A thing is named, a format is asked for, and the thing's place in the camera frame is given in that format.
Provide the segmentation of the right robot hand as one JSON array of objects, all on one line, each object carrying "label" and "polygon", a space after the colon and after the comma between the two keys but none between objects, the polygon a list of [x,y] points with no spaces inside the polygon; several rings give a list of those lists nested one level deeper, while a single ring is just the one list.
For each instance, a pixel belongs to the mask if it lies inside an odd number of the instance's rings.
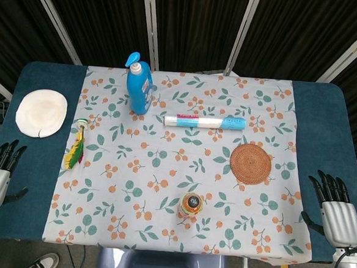
[{"label": "right robot hand", "polygon": [[325,236],[334,248],[357,247],[357,212],[350,201],[347,186],[339,177],[317,171],[320,179],[309,176],[320,206],[322,224],[314,223],[307,212],[301,216],[305,224]]}]

